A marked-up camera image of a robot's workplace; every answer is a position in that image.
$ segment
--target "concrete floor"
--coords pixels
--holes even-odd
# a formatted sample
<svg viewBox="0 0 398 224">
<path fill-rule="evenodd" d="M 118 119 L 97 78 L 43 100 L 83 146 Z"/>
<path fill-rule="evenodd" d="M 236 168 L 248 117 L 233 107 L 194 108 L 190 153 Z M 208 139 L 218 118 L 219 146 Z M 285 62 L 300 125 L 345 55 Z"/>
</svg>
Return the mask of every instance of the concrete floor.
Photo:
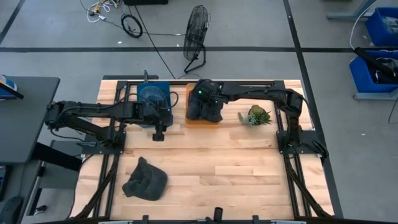
<svg viewBox="0 0 398 224">
<path fill-rule="evenodd" d="M 82 0 L 85 6 L 94 0 Z M 328 21 L 328 11 L 353 10 L 360 0 L 290 0 L 301 47 L 348 48 L 352 22 Z M 18 0 L 0 0 L 2 30 Z M 165 6 L 138 6 L 149 32 L 184 33 L 192 8 L 203 4 L 211 13 L 205 45 L 208 47 L 294 47 L 282 0 L 170 0 Z M 395 6 L 379 0 L 378 6 Z M 105 16 L 120 23 L 120 9 Z M 182 37 L 153 36 L 158 47 L 180 47 Z M 369 47 L 362 22 L 353 38 L 355 46 Z M 147 36 L 133 39 L 104 22 L 90 24 L 78 0 L 25 0 L 3 42 L 0 73 L 16 76 L 60 77 L 55 100 L 95 102 L 103 75 L 140 75 L 146 69 L 161 79 L 171 78 L 156 52 L 37 52 L 10 53 L 2 49 L 59 47 L 152 47 Z M 181 52 L 161 52 L 176 77 L 187 64 Z M 397 125 L 388 125 L 391 101 L 354 101 L 351 53 L 304 53 L 308 76 L 330 152 L 338 195 L 345 218 L 398 222 Z M 295 52 L 209 51 L 207 64 L 195 71 L 203 78 L 302 79 Z M 392 117 L 398 120 L 398 111 Z M 78 136 L 63 129 L 60 134 Z M 43 130 L 39 141 L 54 139 Z M 25 223 L 61 220 L 69 213 L 72 191 L 47 190 L 39 205 L 49 210 L 27 217 Z"/>
</svg>

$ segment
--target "wooden tabletop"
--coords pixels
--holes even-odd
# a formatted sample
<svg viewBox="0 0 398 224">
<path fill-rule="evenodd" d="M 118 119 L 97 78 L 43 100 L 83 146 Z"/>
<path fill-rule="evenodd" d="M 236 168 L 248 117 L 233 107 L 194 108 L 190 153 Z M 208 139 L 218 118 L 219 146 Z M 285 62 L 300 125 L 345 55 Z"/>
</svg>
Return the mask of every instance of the wooden tabletop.
<svg viewBox="0 0 398 224">
<path fill-rule="evenodd" d="M 117 82 L 101 82 L 99 103 L 113 103 Z M 286 88 L 303 93 L 300 80 L 284 82 Z M 273 102 L 238 100 L 224 106 L 224 120 L 217 128 L 195 128 L 185 124 L 185 86 L 172 85 L 171 90 L 180 99 L 172 109 L 174 124 L 167 128 L 164 142 L 152 141 L 154 128 L 135 124 L 126 128 L 126 148 L 119 161 L 111 219 L 141 220 L 143 215 L 149 215 L 150 220 L 196 220 L 212 217 L 215 207 L 224 209 L 225 220 L 250 220 L 253 215 L 265 220 L 293 218 L 284 161 L 275 135 Z M 247 114 L 254 104 L 271 111 L 270 125 L 247 127 L 239 122 L 237 113 Z M 93 122 L 109 125 L 107 119 Z M 303 129 L 312 127 L 305 105 L 300 124 Z M 121 186 L 129 179 L 140 156 L 169 177 L 164 195 L 158 201 L 127 198 L 122 191 Z M 325 211 L 333 214 L 320 159 L 314 154 L 303 154 L 300 158 L 308 190 Z M 95 192 L 102 160 L 103 156 L 95 155 L 81 168 L 72 216 L 82 210 Z M 104 214 L 107 191 L 103 194 L 100 214 Z M 296 194 L 303 215 L 298 188 Z"/>
</svg>

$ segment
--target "fan stand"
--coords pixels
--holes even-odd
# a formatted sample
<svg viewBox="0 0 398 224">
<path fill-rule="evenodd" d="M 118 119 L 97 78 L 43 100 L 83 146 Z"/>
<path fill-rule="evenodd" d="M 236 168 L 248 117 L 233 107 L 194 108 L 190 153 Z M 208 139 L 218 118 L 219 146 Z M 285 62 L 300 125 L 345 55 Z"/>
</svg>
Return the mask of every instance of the fan stand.
<svg viewBox="0 0 398 224">
<path fill-rule="evenodd" d="M 187 65 L 187 67 L 185 67 L 184 72 L 185 74 L 187 74 L 188 72 L 191 72 L 197 68 L 200 68 L 202 66 L 204 66 L 206 64 L 206 47 L 203 44 L 200 44 L 200 47 L 203 49 L 203 63 L 201 65 L 196 66 L 195 68 L 191 68 L 188 70 L 189 66 L 191 66 L 191 64 L 195 61 L 198 60 L 198 57 L 195 57 L 194 59 L 191 60 L 191 62 Z"/>
</svg>

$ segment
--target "blue container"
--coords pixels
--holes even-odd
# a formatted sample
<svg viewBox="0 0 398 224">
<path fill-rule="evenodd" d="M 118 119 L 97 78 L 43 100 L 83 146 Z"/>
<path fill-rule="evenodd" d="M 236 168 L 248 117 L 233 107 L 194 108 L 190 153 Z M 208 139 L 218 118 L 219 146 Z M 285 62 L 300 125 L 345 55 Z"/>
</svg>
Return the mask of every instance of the blue container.
<svg viewBox="0 0 398 224">
<path fill-rule="evenodd" d="M 398 52 L 386 52 L 378 50 L 367 50 L 366 52 L 374 58 L 384 57 L 398 59 Z M 353 74 L 356 89 L 359 93 L 389 93 L 395 88 L 398 88 L 398 84 L 374 83 L 368 66 L 361 57 L 354 59 L 350 63 L 349 67 L 351 69 L 351 73 Z"/>
<path fill-rule="evenodd" d="M 376 8 L 373 15 L 366 21 L 369 35 L 376 46 L 398 46 L 398 34 L 388 32 L 383 23 L 384 16 L 398 18 L 398 7 Z"/>
</svg>

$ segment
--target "blue plastic bin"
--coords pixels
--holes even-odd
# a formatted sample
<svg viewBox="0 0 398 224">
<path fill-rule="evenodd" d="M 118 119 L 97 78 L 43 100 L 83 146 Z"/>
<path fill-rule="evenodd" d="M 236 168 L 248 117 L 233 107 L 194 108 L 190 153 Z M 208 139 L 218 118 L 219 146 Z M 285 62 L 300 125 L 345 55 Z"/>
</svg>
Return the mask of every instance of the blue plastic bin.
<svg viewBox="0 0 398 224">
<path fill-rule="evenodd" d="M 387 31 L 382 17 L 389 16 L 398 18 L 398 7 L 379 7 L 366 21 L 369 35 L 376 46 L 398 46 L 398 34 L 391 34 Z"/>
<path fill-rule="evenodd" d="M 367 50 L 370 56 L 374 58 L 385 57 L 398 59 L 398 52 L 385 52 L 378 50 Z M 398 84 L 376 84 L 372 80 L 366 62 L 357 57 L 350 65 L 351 73 L 353 74 L 356 89 L 359 93 L 389 93 L 393 89 L 398 88 Z"/>
</svg>

